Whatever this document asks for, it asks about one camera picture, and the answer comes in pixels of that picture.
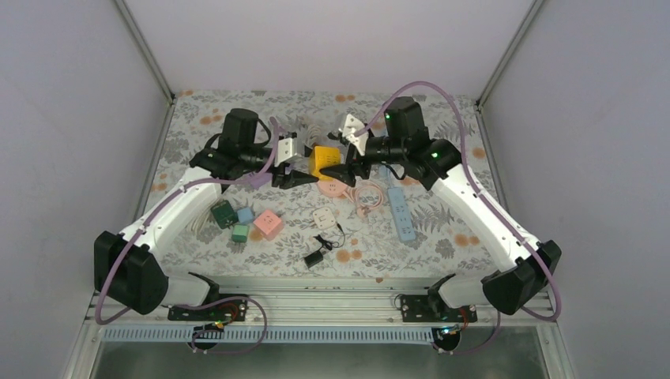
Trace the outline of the yellow cube socket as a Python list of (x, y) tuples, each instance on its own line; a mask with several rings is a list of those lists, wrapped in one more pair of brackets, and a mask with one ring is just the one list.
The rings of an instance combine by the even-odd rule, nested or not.
[(322, 174), (321, 169), (336, 166), (341, 163), (339, 148), (329, 146), (314, 146), (309, 156), (308, 170), (311, 175), (322, 181), (332, 181), (328, 175)]

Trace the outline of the pink cube socket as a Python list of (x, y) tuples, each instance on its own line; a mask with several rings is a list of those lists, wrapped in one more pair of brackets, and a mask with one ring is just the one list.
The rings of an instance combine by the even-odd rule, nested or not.
[(275, 212), (267, 209), (256, 217), (254, 226), (264, 239), (272, 241), (282, 232), (284, 223)]

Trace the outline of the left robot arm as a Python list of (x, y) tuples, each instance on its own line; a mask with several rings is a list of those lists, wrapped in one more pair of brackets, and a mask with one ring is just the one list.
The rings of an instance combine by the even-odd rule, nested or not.
[(171, 273), (160, 259), (231, 186), (266, 174), (282, 190), (317, 182), (311, 174), (290, 169), (295, 146), (294, 136), (283, 133), (275, 118), (264, 123), (254, 111), (231, 109), (220, 133), (207, 140), (158, 203), (120, 232), (104, 231), (96, 238), (96, 323), (107, 325), (130, 310), (145, 315), (160, 306), (189, 309), (202, 320), (214, 317), (220, 308), (218, 285), (194, 272)]

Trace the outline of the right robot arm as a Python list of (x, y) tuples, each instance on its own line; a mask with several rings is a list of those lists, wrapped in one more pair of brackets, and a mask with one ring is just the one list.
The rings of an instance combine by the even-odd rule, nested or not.
[(450, 206), (491, 255), (493, 273), (452, 274), (429, 291), (429, 314), (448, 321), (458, 307), (487, 302), (513, 315), (550, 283), (562, 256), (559, 245), (528, 232), (480, 184), (462, 152), (446, 139), (433, 138), (420, 105), (410, 96), (390, 101), (383, 113), (386, 135), (376, 137), (352, 114), (337, 121), (337, 139), (347, 145), (344, 163), (321, 173), (348, 186), (368, 178), (374, 165), (400, 165), (405, 174)]

